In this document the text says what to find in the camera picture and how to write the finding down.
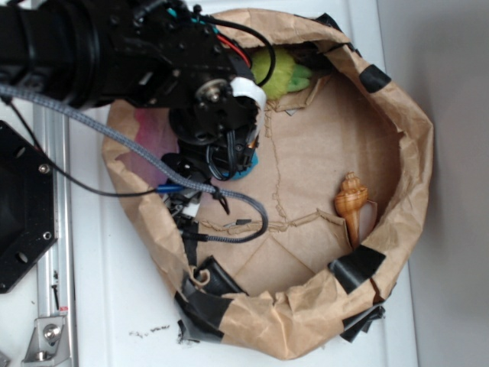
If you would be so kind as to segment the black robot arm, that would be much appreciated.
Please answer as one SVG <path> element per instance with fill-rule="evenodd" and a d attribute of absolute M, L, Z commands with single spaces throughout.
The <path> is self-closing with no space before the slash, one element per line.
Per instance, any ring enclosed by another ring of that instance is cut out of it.
<path fill-rule="evenodd" d="M 44 1 L 1 7 L 1 93 L 54 109 L 124 145 L 194 194 L 252 165 L 264 92 L 221 21 L 182 1 Z M 166 108 L 179 155 L 156 158 L 83 110 Z"/>

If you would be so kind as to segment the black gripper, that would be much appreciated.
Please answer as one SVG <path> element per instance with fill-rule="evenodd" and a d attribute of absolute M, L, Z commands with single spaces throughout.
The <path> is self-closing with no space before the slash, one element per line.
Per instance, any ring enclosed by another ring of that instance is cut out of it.
<path fill-rule="evenodd" d="M 256 85 L 250 67 L 232 57 L 236 77 L 208 81 L 195 93 L 196 104 L 171 109 L 170 127 L 178 151 L 161 160 L 180 176 L 202 184 L 227 181 L 251 165 L 264 125 L 264 91 Z"/>

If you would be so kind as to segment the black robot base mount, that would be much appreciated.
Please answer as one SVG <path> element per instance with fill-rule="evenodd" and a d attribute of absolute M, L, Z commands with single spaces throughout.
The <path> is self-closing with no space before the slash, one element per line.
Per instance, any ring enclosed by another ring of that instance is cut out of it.
<path fill-rule="evenodd" d="M 1 293 L 56 241 L 54 180 L 43 155 L 1 122 Z"/>

